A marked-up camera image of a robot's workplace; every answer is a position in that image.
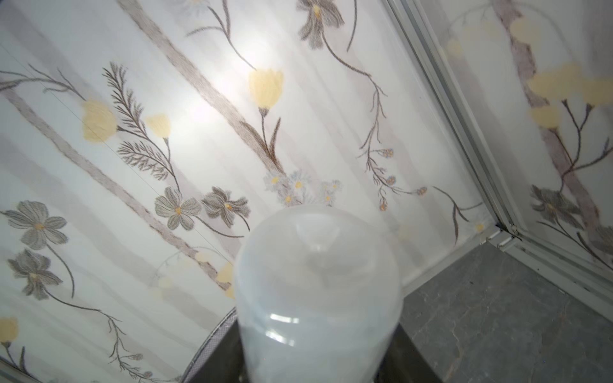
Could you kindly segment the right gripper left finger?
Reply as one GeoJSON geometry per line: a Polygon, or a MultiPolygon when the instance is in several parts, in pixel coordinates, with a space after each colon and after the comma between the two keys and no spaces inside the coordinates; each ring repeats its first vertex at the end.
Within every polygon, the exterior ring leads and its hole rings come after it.
{"type": "Polygon", "coordinates": [[[189,382],[249,382],[238,322],[189,382]]]}

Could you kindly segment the red-cap clear bottle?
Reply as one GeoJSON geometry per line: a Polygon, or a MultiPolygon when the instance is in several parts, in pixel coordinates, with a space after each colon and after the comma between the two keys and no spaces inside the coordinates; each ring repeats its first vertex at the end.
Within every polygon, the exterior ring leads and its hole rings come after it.
{"type": "Polygon", "coordinates": [[[389,245],[333,207],[288,207],[260,223],[233,287],[252,382],[372,382],[402,311],[389,245]]]}

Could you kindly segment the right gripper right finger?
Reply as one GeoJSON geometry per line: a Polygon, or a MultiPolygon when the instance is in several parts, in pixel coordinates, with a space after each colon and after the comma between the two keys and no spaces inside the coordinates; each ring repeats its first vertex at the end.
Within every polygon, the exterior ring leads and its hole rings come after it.
{"type": "Polygon", "coordinates": [[[375,383],[442,383],[408,333],[397,326],[375,375],[375,383]]]}

